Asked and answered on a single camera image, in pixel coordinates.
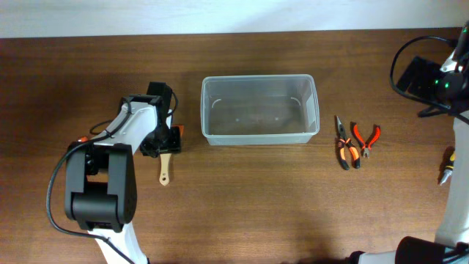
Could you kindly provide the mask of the clear plastic container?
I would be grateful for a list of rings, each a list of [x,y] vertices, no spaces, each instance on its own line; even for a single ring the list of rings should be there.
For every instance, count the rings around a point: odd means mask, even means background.
[[[305,144],[320,131],[317,91],[308,74],[206,77],[200,114],[212,146]]]

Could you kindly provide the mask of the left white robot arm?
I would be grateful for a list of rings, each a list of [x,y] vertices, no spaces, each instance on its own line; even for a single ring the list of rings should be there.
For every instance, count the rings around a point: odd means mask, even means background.
[[[158,179],[169,184],[170,157],[181,151],[182,131],[172,124],[177,104],[168,84],[151,82],[146,93],[121,99],[103,131],[68,148],[65,214],[78,224],[78,235],[97,241],[107,263],[149,262],[132,223],[138,200],[133,158],[159,159]]]

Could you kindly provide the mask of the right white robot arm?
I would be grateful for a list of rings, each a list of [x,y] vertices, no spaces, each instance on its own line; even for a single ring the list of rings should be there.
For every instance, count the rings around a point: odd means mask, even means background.
[[[433,241],[407,236],[393,251],[356,251],[346,263],[468,262],[468,25],[462,26],[458,39],[445,42],[454,50],[443,64],[417,56],[398,81],[389,81],[397,94],[426,105],[418,113],[420,118],[441,114],[454,118],[455,150],[439,180],[451,183],[443,222]]]

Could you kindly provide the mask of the orange scraper wooden handle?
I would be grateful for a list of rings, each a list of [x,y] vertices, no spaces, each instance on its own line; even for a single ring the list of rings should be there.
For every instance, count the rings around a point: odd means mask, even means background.
[[[178,154],[182,150],[182,135],[184,125],[173,125],[170,128],[169,140],[160,148],[160,177],[159,182],[167,186],[170,182],[169,167],[171,156]]]

